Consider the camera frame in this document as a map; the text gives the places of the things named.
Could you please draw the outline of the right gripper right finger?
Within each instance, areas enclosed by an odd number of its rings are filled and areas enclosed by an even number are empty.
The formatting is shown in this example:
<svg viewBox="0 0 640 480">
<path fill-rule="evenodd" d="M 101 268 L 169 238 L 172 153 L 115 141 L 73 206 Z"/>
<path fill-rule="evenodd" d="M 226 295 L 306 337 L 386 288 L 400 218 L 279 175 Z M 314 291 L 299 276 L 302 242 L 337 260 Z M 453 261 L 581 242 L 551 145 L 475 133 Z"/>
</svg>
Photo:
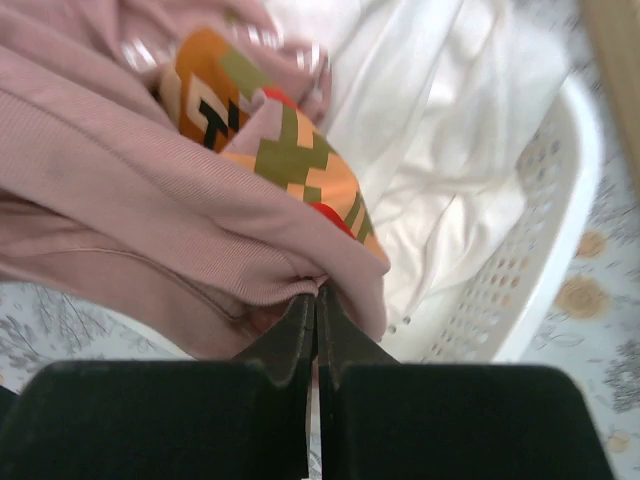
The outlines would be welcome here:
<svg viewBox="0 0 640 480">
<path fill-rule="evenodd" d="M 354 365 L 398 364 L 349 318 L 331 285 L 317 298 L 317 338 L 319 382 L 327 390 L 338 390 L 344 370 Z"/>
</svg>

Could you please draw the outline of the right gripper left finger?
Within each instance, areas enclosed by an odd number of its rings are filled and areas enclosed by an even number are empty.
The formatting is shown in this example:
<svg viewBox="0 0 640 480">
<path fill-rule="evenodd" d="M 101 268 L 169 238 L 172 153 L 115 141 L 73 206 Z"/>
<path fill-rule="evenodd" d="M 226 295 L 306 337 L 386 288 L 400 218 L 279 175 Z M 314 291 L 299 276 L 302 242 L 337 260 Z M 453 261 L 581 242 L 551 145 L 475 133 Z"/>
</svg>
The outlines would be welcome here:
<svg viewBox="0 0 640 480">
<path fill-rule="evenodd" d="M 314 354 L 315 298 L 296 296 L 284 315 L 233 361 L 259 367 L 278 388 L 307 388 Z"/>
</svg>

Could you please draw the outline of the pink t shirt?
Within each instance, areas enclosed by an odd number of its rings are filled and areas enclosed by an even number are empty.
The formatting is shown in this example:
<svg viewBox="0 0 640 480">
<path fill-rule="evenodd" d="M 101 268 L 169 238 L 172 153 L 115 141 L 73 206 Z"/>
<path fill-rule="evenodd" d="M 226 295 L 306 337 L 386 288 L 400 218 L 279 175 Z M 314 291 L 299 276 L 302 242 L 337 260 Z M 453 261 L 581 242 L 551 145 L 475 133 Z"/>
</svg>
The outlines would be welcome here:
<svg viewBox="0 0 640 480">
<path fill-rule="evenodd" d="M 203 28 L 318 130 L 326 52 L 282 36 L 256 1 L 2 3 L 2 279 L 121 312 L 200 359 L 234 356 L 332 282 L 380 339 L 388 259 L 181 135 L 161 104 L 165 70 Z"/>
</svg>

